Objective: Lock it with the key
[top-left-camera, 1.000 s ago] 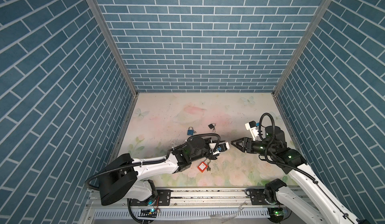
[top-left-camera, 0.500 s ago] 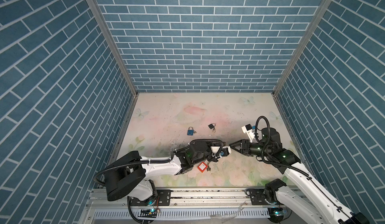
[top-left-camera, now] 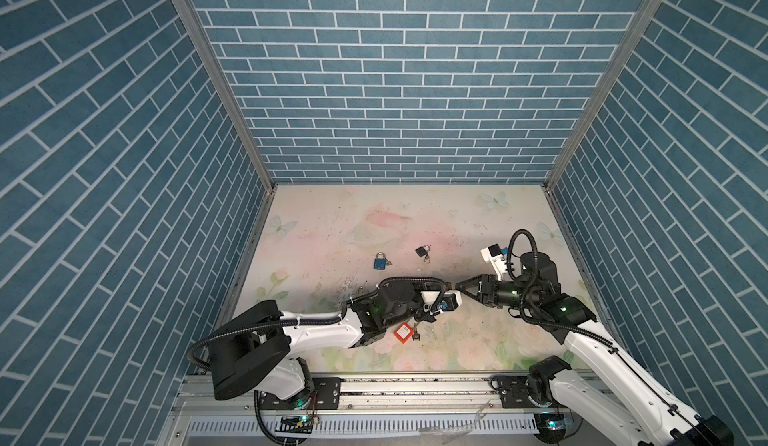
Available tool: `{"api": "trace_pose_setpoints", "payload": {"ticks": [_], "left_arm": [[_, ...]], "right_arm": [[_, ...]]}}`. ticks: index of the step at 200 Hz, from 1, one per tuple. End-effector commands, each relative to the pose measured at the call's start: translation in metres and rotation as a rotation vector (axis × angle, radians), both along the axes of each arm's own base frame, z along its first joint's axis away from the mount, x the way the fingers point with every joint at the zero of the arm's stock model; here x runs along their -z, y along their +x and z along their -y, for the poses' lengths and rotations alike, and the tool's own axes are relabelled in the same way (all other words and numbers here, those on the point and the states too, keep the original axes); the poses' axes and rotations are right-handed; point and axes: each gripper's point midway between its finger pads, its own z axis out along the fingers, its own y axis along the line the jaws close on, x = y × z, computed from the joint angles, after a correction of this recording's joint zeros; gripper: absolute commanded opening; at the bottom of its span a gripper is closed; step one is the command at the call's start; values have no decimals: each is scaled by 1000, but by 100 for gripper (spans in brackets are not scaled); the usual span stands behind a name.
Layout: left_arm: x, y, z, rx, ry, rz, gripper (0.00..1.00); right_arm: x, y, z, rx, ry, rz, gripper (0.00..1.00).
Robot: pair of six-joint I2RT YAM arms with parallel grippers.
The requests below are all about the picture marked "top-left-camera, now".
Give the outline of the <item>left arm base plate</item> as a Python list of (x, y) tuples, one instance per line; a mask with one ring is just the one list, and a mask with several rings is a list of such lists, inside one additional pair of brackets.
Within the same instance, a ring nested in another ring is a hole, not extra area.
[(337, 410), (341, 393), (340, 377), (313, 377), (303, 389), (289, 399), (271, 393), (260, 393), (258, 405), (264, 410)]

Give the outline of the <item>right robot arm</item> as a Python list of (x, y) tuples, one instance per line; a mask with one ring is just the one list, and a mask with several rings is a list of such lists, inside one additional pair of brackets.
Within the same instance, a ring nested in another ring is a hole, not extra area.
[(533, 403), (572, 410), (616, 445), (734, 444), (733, 432), (720, 418), (699, 415), (662, 386), (588, 306), (562, 291), (557, 266), (547, 254), (522, 254), (518, 274), (509, 263), (512, 256), (498, 246), (485, 248), (482, 255), (493, 273), (461, 281), (457, 289), (484, 306), (507, 307), (526, 324), (547, 331), (611, 391), (603, 394), (564, 359), (550, 356), (529, 368)]

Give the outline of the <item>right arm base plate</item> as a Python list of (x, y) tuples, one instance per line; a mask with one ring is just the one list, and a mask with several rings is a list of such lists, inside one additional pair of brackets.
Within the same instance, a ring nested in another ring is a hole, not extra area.
[(510, 408), (564, 408), (554, 399), (548, 382), (531, 376), (496, 375), (489, 386), (501, 400), (502, 407)]

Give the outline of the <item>black padlock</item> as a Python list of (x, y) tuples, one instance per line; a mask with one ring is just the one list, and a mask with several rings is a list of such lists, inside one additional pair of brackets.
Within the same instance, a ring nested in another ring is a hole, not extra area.
[(416, 254), (425, 262), (430, 263), (431, 262), (431, 256), (430, 256), (431, 246), (430, 245), (422, 245), (416, 248), (415, 252)]

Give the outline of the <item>red padlock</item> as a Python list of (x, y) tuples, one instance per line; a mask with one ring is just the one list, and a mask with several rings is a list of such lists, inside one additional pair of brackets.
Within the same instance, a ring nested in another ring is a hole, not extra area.
[(417, 322), (411, 324), (408, 321), (404, 321), (394, 329), (393, 334), (396, 337), (396, 339), (402, 344), (405, 344), (408, 341), (420, 340), (420, 333), (418, 332)]

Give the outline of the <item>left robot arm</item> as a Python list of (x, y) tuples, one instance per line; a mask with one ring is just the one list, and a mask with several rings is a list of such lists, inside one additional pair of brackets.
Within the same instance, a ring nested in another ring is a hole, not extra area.
[(461, 293), (443, 280), (396, 276), (345, 300), (336, 313), (294, 313), (281, 310), (274, 300), (262, 301), (195, 348), (209, 353), (199, 367), (210, 371), (217, 400), (258, 391), (298, 404), (315, 390), (303, 353), (365, 347), (390, 331), (409, 339), (416, 324), (433, 322), (461, 304)]

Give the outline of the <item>blue padlock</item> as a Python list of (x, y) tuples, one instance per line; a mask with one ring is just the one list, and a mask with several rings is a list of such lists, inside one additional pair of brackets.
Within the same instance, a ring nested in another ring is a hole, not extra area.
[(384, 252), (377, 252), (375, 254), (374, 262), (373, 262), (374, 270), (385, 270), (391, 264), (392, 262), (386, 257), (386, 254)]

